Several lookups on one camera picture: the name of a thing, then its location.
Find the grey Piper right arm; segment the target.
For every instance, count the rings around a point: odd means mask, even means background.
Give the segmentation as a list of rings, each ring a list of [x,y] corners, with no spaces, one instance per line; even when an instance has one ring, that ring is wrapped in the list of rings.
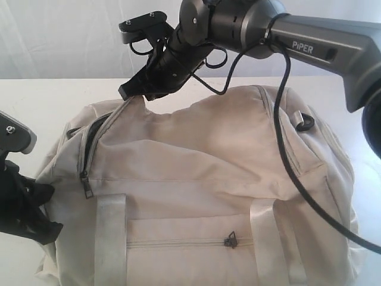
[[[146,64],[119,87],[123,99],[177,92],[215,49],[256,59],[288,56],[342,77],[347,110],[362,110],[364,136],[380,154],[380,24],[290,15],[279,1],[183,1],[171,27],[161,11],[119,25],[123,42],[146,40]]]

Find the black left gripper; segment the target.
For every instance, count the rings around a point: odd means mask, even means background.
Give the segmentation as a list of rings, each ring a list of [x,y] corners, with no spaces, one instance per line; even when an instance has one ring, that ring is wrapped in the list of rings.
[[[20,168],[1,152],[1,232],[32,235],[42,245],[54,243],[63,224],[49,220],[40,206],[47,203],[54,187],[20,174]]]

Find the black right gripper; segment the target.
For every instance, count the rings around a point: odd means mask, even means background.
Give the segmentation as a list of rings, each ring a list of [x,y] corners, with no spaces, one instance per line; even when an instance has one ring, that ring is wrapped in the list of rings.
[[[144,95],[154,101],[177,92],[213,50],[213,45],[189,44],[178,25],[167,39],[157,43],[157,54],[147,67],[141,68],[118,88],[123,100]]]

